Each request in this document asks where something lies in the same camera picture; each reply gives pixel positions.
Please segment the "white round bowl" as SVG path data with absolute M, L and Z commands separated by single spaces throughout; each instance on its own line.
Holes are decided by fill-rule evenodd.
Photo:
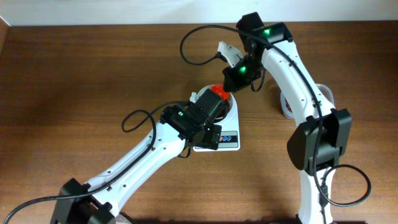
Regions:
M 202 94 L 204 94 L 204 92 L 207 90 L 207 89 L 210 89 L 210 87 L 211 87 L 212 85 L 207 85 L 207 86 L 205 86 L 205 87 L 203 87 L 198 93 L 196 93 L 196 96 L 193 96 L 193 98 L 191 99 L 191 101 L 192 102 L 196 102 L 198 99 L 199 99 L 199 97 L 201 97 L 202 96 Z M 233 105 L 233 101 L 232 101 L 232 94 L 231 93 L 229 93 L 229 97 L 228 97 L 228 99 L 227 100 L 229 100 L 229 103 L 230 103 L 230 106 L 229 106 L 229 112 L 231 111 L 231 108 L 232 108 L 232 105 Z

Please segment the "orange measuring scoop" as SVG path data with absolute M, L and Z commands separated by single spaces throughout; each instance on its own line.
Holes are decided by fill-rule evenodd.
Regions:
M 223 89 L 223 84 L 217 83 L 210 87 L 211 91 L 216 93 L 222 100 L 227 100 L 229 97 L 229 93 L 225 92 Z

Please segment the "clear plastic food container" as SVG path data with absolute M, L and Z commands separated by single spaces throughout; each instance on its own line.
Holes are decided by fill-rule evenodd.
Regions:
M 322 92 L 323 96 L 332 104 L 335 105 L 334 102 L 334 97 L 332 94 L 332 91 L 324 84 L 320 84 L 317 83 L 316 86 L 318 87 L 318 89 Z M 289 113 L 285 107 L 285 96 L 284 94 L 281 92 L 280 93 L 280 104 L 281 104 L 281 108 L 282 108 L 282 112 L 283 115 L 287 118 L 287 119 L 294 119 L 294 114 L 293 113 Z

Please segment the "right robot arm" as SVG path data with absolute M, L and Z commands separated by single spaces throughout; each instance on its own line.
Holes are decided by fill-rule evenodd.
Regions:
M 264 25 L 258 13 L 244 15 L 233 29 L 245 53 L 219 45 L 221 58 L 229 63 L 223 70 L 225 92 L 237 92 L 268 71 L 287 100 L 296 130 L 287 151 L 300 173 L 300 223 L 332 223 L 329 198 L 331 180 L 340 168 L 351 129 L 348 110 L 337 110 L 319 90 L 305 68 L 294 38 L 283 22 Z

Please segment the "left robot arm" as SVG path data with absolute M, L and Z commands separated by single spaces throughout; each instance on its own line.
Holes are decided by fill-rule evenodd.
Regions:
M 216 150 L 221 126 L 214 123 L 227 104 L 207 89 L 196 102 L 166 107 L 152 131 L 109 169 L 80 184 L 69 180 L 60 190 L 52 223 L 115 223 L 133 193 L 162 165 L 185 148 Z

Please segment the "white digital kitchen scale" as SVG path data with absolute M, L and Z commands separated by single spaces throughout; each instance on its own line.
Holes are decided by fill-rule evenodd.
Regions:
M 232 95 L 233 105 L 231 111 L 225 119 L 214 121 L 214 124 L 221 126 L 221 134 L 219 135 L 219 144 L 217 149 L 207 149 L 199 146 L 193 148 L 196 152 L 221 152 L 221 151 L 237 151 L 240 149 L 240 132 L 239 132 L 239 116 L 238 107 L 234 96 Z

